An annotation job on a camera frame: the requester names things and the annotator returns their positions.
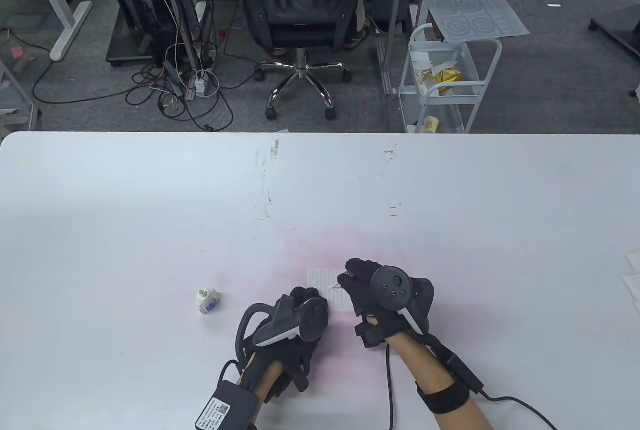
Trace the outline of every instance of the battery pack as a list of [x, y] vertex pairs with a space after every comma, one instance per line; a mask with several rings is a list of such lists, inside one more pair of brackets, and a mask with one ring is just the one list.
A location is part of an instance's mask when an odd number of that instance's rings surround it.
[[247, 430], [258, 414], [256, 394], [222, 380], [196, 421], [196, 430]]

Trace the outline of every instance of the office chair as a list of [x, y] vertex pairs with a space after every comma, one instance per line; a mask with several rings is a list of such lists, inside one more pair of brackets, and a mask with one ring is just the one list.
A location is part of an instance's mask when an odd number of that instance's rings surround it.
[[358, 0], [240, 0], [247, 20], [247, 27], [256, 43], [269, 54], [275, 49], [295, 49], [293, 64], [286, 62], [262, 62], [256, 67], [254, 78], [265, 79], [265, 71], [292, 71], [269, 94], [265, 116], [277, 117], [274, 103], [281, 92], [295, 78], [305, 78], [320, 94], [327, 120], [336, 118], [336, 108], [331, 94], [313, 72], [339, 69], [345, 83], [352, 81], [352, 73], [342, 62], [308, 64], [307, 49], [330, 47], [342, 49], [347, 28], [358, 5]]

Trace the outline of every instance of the white paper sheet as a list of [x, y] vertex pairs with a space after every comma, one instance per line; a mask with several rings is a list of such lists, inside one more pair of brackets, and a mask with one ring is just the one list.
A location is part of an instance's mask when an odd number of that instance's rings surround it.
[[424, 2], [449, 44], [530, 34], [507, 0]]
[[338, 275], [344, 272], [329, 268], [313, 268], [306, 271], [306, 286], [318, 289], [320, 295], [329, 302], [331, 312], [354, 311], [349, 293], [338, 284]]

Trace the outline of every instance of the monitor stand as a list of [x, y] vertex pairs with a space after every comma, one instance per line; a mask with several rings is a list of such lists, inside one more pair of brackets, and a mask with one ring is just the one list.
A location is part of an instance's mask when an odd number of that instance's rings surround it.
[[592, 18], [589, 30], [598, 29], [640, 57], [640, 4]]

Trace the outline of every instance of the power strip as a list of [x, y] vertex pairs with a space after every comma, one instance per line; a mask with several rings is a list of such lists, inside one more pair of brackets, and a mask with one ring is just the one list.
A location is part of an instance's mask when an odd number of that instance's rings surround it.
[[204, 77], [203, 78], [199, 78], [196, 77], [195, 80], [195, 89], [196, 89], [196, 95], [199, 97], [204, 97], [207, 94], [207, 88], [209, 87], [209, 74], [204, 71]]

